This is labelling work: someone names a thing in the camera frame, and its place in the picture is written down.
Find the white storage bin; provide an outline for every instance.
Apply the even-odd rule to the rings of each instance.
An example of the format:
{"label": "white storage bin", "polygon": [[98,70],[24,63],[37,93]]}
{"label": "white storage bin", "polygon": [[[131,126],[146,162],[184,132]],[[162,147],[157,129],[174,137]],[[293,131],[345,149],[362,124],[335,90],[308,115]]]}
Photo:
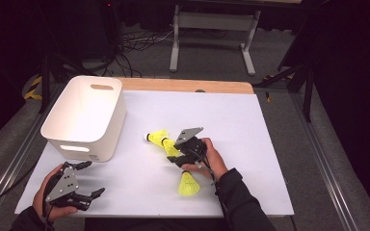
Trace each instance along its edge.
{"label": "white storage bin", "polygon": [[114,154],[125,115],[120,80],[76,76],[40,131],[68,159],[105,162]]}

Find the white table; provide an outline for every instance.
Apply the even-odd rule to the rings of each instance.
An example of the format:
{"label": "white table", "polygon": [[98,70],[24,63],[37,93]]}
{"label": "white table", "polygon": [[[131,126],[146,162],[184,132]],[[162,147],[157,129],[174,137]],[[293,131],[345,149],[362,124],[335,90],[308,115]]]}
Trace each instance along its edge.
{"label": "white table", "polygon": [[[251,194],[268,216],[294,211],[278,159],[255,94],[125,90],[127,116],[115,155],[77,171],[81,194],[106,191],[77,217],[97,218],[218,218],[222,211],[211,180],[194,174],[200,192],[177,193],[181,169],[160,147],[144,141],[145,133],[165,128],[176,139],[181,129],[203,127],[225,159],[236,167]],[[50,143],[21,196],[15,213],[31,205],[44,176],[68,161]]]}

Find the hand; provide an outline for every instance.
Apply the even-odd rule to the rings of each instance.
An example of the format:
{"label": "hand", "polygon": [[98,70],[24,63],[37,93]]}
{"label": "hand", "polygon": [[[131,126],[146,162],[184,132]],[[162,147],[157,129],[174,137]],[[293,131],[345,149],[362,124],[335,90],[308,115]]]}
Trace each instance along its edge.
{"label": "hand", "polygon": [[[215,149],[215,147],[212,144],[212,141],[209,138],[202,138],[201,140],[206,144],[207,147],[206,159],[209,163],[209,166],[212,168],[216,180],[219,181],[222,175],[224,175],[227,172],[224,159],[222,159],[221,154],[219,154],[219,152]],[[199,172],[202,173],[207,178],[212,178],[208,170],[199,169],[196,165],[185,164],[182,166],[182,169],[193,172]]]}
{"label": "hand", "polygon": [[[35,195],[35,198],[33,200],[33,208],[35,209],[39,217],[41,217],[43,214],[42,212],[43,211],[42,209],[43,192],[44,192],[44,189],[46,188],[47,182],[49,182],[50,177],[56,174],[56,172],[58,172],[61,168],[62,168],[62,165],[57,166],[48,175],[46,175],[46,177],[44,177],[44,180],[41,183],[40,189]],[[48,211],[46,211],[46,214],[50,211],[51,206],[52,205],[47,203],[46,209],[48,209]],[[57,218],[65,217],[65,216],[68,216],[70,214],[75,214],[75,213],[77,213],[77,209],[72,206],[67,206],[63,208],[58,208],[56,206],[53,206],[53,209],[50,212],[48,219],[50,222],[53,222]]]}

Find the bin handle cutout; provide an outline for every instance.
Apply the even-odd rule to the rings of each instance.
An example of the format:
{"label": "bin handle cutout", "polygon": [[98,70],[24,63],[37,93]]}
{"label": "bin handle cutout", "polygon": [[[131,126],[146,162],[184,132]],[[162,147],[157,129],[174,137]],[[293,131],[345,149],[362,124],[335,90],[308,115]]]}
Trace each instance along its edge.
{"label": "bin handle cutout", "polygon": [[68,146],[68,145],[60,145],[60,147],[66,151],[90,152],[89,148],[87,147]]}
{"label": "bin handle cutout", "polygon": [[94,90],[113,90],[113,87],[107,85],[90,85]]}

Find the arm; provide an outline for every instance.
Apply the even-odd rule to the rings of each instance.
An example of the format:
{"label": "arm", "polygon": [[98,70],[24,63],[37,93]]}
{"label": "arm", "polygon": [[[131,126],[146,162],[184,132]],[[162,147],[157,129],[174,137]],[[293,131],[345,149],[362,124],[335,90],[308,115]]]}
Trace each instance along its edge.
{"label": "arm", "polygon": [[[235,169],[227,170],[225,162],[210,139],[202,139],[206,146],[206,158],[218,181],[218,197],[226,208],[226,219],[234,230],[276,230],[260,208],[258,200],[251,195]],[[207,170],[195,165],[183,165],[184,170],[200,172],[210,178]]]}
{"label": "arm", "polygon": [[51,208],[50,205],[46,206],[46,208],[50,211],[49,218],[45,220],[42,217],[43,214],[42,203],[44,189],[46,188],[47,182],[49,181],[50,177],[56,174],[56,172],[58,172],[61,168],[62,165],[57,166],[48,175],[46,175],[46,177],[44,177],[40,189],[38,190],[34,197],[33,206],[25,209],[19,214],[19,216],[17,216],[16,220],[12,224],[11,231],[54,230],[52,224],[55,219],[77,213],[77,209],[71,206],[67,206],[64,208],[58,208],[53,206],[53,208]]}

